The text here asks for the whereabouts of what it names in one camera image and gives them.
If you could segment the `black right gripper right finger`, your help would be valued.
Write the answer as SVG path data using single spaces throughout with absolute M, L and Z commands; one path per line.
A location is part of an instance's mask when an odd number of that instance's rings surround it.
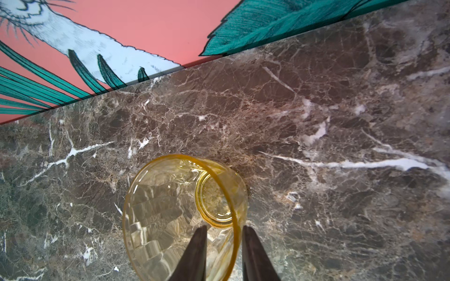
M 280 281 L 257 233 L 249 226 L 243 227 L 242 240 L 243 280 Z

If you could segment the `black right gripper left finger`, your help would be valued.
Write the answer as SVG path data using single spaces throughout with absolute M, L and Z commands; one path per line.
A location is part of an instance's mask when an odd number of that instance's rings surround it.
M 205 281 L 207 227 L 197 228 L 169 281 Z

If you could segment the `short amber tumbler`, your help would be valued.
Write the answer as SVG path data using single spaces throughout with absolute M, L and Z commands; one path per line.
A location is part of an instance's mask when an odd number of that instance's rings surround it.
M 207 228 L 206 279 L 232 274 L 247 221 L 248 191 L 231 168 L 187 155 L 154 159 L 126 194 L 123 235 L 143 281 L 167 281 L 194 231 Z

